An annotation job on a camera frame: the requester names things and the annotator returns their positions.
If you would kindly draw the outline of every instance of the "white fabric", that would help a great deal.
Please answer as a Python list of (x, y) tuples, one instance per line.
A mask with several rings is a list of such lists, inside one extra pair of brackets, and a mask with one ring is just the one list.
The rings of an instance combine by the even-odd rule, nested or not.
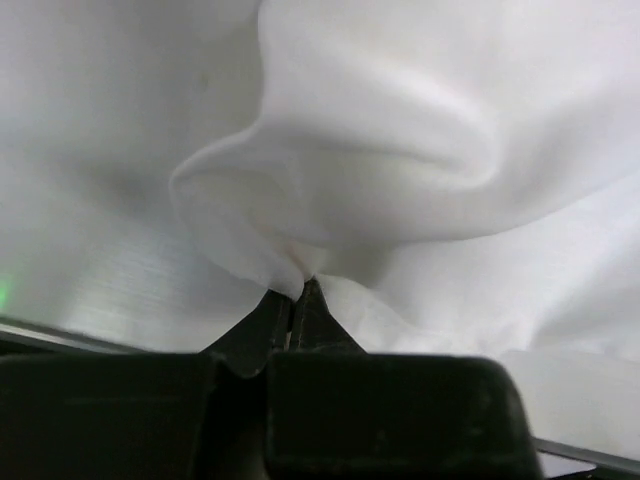
[[(275, 0), (259, 46), (257, 119), (171, 182), (211, 260), (319, 274), (371, 351), (502, 358), (535, 433), (640, 459), (640, 3)], [(624, 401), (552, 428), (584, 375)]]

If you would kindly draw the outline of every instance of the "white sheet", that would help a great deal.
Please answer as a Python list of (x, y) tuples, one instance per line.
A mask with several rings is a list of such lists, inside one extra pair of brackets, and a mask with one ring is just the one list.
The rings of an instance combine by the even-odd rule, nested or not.
[(274, 0), (258, 29), (255, 122), (172, 178), (199, 247), (294, 299), (318, 274), (371, 351), (502, 359), (535, 433), (640, 459), (640, 3)]

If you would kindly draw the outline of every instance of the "white cloth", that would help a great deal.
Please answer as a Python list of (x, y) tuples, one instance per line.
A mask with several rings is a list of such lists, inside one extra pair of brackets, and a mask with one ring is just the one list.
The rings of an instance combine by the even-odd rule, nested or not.
[[(275, 0), (258, 24), (257, 119), (171, 181), (199, 247), (293, 299), (318, 274), (371, 351), (501, 359), (536, 434), (640, 459), (640, 3)], [(584, 382), (615, 388), (567, 415)]]

